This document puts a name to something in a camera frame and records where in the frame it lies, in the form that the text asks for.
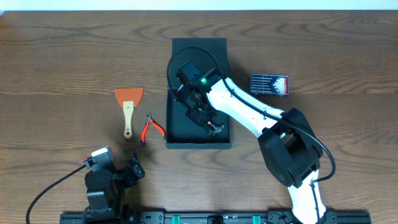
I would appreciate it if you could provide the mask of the red handled pliers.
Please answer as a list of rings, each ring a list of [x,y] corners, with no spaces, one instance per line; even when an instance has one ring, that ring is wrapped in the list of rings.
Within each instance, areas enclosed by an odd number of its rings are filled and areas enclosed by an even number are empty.
[[[152,118],[152,113],[147,113],[146,114],[146,123],[141,132],[141,138],[140,138],[142,145],[146,144],[146,134],[147,134],[147,131],[148,131],[150,125],[153,125],[161,133],[163,139],[166,139],[165,129]]]

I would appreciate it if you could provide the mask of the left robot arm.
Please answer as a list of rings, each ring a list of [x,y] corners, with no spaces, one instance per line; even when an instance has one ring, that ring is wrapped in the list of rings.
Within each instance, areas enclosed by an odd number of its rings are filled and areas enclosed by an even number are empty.
[[[145,177],[139,160],[132,157],[123,169],[115,168],[108,156],[88,161],[91,170],[85,175],[89,206],[81,215],[82,223],[139,223],[136,212],[124,204],[125,190]]]

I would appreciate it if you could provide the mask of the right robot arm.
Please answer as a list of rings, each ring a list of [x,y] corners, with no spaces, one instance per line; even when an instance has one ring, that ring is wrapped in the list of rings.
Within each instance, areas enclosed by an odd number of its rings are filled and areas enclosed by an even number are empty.
[[[223,72],[203,72],[193,64],[179,68],[177,102],[192,100],[186,115],[210,136],[224,129],[212,117],[223,112],[257,137],[269,172],[288,188],[292,213],[301,223],[320,223],[326,208],[320,198],[318,170],[325,147],[315,137],[306,117],[266,105],[249,95]]]

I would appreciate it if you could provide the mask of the small claw hammer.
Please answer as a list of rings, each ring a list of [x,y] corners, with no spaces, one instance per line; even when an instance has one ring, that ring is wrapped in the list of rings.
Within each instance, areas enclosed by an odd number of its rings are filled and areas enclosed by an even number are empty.
[[[224,130],[224,124],[215,124],[212,121],[209,121],[205,124],[205,129],[210,136],[216,136],[218,133]]]

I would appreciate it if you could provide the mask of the blue precision screwdriver set case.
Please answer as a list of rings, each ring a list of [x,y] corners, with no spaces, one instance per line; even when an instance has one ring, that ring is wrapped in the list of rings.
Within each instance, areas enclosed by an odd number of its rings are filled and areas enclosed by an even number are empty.
[[[287,75],[270,75],[253,73],[250,75],[250,92],[254,95],[289,94],[289,77]]]

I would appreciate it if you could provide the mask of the orange scraper wooden handle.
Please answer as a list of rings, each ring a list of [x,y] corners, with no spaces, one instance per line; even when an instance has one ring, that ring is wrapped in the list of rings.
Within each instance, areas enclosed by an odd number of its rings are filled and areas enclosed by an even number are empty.
[[[132,121],[134,116],[134,110],[137,108],[144,96],[144,88],[118,88],[114,90],[116,101],[119,106],[123,109],[125,127],[124,137],[126,139],[132,138]]]

